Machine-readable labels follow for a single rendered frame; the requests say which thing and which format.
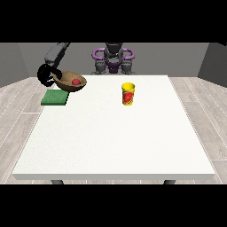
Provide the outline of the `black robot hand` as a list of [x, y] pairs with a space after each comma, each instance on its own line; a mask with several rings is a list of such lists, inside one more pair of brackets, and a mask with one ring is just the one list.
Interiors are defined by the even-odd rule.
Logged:
[[62, 72], [55, 67], [48, 64], [42, 64], [37, 71], [37, 78], [42, 85], [45, 87], [50, 87], [54, 83], [51, 74], [55, 74], [60, 80], [62, 77]]

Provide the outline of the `brown wooden bowl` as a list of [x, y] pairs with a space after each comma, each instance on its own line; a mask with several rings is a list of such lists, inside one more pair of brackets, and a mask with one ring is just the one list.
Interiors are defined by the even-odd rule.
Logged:
[[[59, 79], [55, 74], [53, 74], [52, 76], [56, 85], [60, 89], [67, 92], [79, 91], [87, 84], [87, 80], [83, 76], [70, 71], [63, 71], [61, 79]], [[80, 84], [73, 85], [73, 79], [78, 79], [80, 81]]]

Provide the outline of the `green square pad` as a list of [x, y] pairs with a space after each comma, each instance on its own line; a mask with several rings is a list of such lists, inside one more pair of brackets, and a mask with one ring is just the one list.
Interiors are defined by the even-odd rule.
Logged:
[[63, 90], [47, 90], [41, 101], [42, 106], [64, 106], [69, 93]]

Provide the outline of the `yellow cup with melon print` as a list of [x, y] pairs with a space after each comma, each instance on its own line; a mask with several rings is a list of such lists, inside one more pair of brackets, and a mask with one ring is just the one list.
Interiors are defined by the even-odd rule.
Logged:
[[133, 104], [135, 84], [132, 82], [125, 82], [121, 86], [121, 90], [122, 90], [122, 103], [125, 106], [131, 106]]

